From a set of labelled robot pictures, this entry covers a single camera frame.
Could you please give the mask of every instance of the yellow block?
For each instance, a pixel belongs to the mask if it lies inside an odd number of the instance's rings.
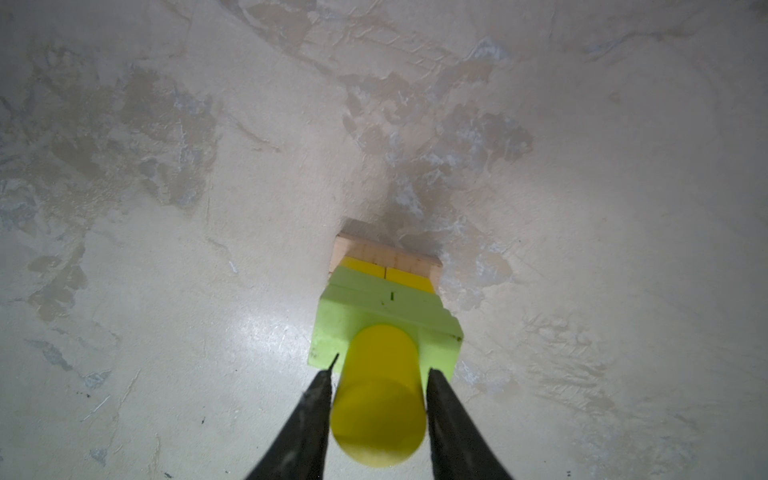
[[[429,278],[414,273],[404,272],[397,270],[396,268],[387,268],[384,273],[384,278],[390,282],[399,283],[400,285],[410,286],[417,290],[423,290],[427,293],[434,293],[435,289],[432,287],[432,282]]]
[[[384,278],[385,269],[383,266],[375,265],[374,263],[363,262],[352,257],[344,257],[339,262],[339,265],[345,266],[358,272],[368,273],[369,275],[377,276],[378,278]]]
[[[411,456],[426,431],[419,353],[390,325],[361,330],[349,344],[331,412],[341,449],[371,467]]]

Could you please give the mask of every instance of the yellow cylinder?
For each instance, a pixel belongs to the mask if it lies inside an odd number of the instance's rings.
[[[355,336],[333,401],[331,429],[341,449],[364,465],[389,467],[416,451],[426,412],[419,351],[408,334],[375,325]]]

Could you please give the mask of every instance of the wooden plank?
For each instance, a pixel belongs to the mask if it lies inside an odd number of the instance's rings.
[[[437,290],[442,274],[439,258],[412,253],[402,248],[339,233],[333,242],[329,272],[333,272],[344,257],[352,257],[375,265],[396,268],[415,275],[426,276]]]

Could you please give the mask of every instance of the concrete floor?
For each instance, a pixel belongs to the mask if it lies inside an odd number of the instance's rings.
[[[341,229],[516,478],[765,478],[765,0],[0,5],[0,478],[242,478]]]

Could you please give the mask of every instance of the green block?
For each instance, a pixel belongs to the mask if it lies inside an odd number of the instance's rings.
[[[440,297],[344,266],[333,271],[320,297],[309,364],[328,368],[338,353],[334,368],[341,372],[352,338],[380,323],[396,326],[413,339],[423,389],[430,368],[440,369],[448,380],[453,377],[464,332]]]

